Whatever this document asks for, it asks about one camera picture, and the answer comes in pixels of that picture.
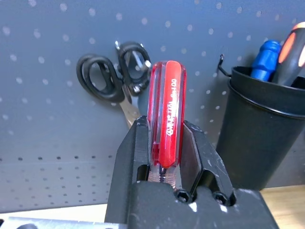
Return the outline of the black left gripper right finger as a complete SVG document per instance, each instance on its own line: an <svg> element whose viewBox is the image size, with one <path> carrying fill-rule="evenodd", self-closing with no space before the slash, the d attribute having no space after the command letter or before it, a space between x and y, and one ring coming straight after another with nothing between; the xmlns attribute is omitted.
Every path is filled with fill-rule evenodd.
<svg viewBox="0 0 305 229"><path fill-rule="evenodd" d="M220 204L231 207L236 203L234 188L223 160L206 134L188 121L183 124L181 182L182 188L194 198L197 188L205 187Z"/></svg>

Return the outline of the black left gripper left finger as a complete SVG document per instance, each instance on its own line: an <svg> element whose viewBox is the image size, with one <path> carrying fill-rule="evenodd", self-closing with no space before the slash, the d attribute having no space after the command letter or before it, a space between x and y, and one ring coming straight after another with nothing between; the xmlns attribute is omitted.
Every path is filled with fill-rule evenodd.
<svg viewBox="0 0 305 229"><path fill-rule="evenodd" d="M148 124L136 119L116 154L105 221L152 224L153 186L148 175Z"/></svg>

